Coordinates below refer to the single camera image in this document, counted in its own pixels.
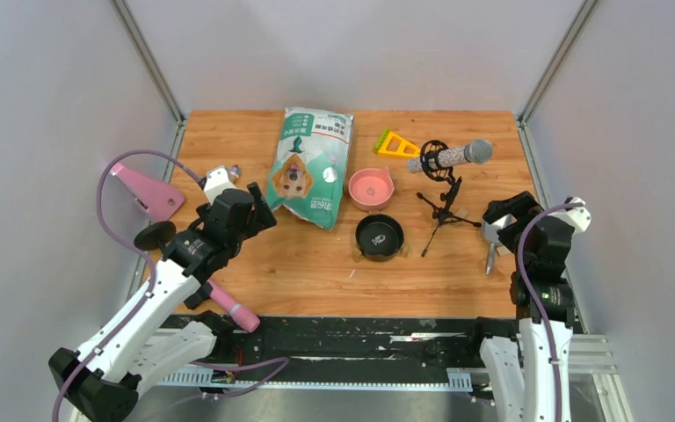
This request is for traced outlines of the green dog food bag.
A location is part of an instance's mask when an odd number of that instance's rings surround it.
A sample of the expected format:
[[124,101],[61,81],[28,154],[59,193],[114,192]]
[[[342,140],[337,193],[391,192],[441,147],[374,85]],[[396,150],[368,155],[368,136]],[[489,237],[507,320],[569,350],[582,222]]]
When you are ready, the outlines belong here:
[[288,107],[267,177],[266,202],[323,229],[334,228],[352,147],[354,116]]

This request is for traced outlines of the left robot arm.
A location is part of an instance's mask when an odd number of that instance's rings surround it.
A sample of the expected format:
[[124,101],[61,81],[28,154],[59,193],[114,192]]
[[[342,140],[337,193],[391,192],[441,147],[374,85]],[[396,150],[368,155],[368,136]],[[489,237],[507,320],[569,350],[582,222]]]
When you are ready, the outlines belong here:
[[135,237],[137,251],[163,254],[147,281],[92,338],[49,359],[61,398],[88,420],[123,421],[164,377],[198,359],[223,363],[232,356],[234,328],[212,311],[147,345],[183,300],[238,255],[244,240],[277,223],[256,182],[244,190],[225,183],[211,192],[212,201],[197,208],[199,217],[187,229],[156,222]]

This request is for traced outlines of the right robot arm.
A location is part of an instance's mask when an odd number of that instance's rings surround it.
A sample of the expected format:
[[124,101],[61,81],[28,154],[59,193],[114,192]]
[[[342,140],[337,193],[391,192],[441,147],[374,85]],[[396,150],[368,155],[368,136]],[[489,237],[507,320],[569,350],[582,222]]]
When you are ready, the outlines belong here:
[[485,367],[500,421],[570,421],[570,344],[575,300],[564,279],[565,260],[577,229],[566,221],[580,204],[543,208],[530,192],[493,200],[483,220],[512,222],[497,231],[514,256],[512,302],[517,327],[478,320],[467,355]]

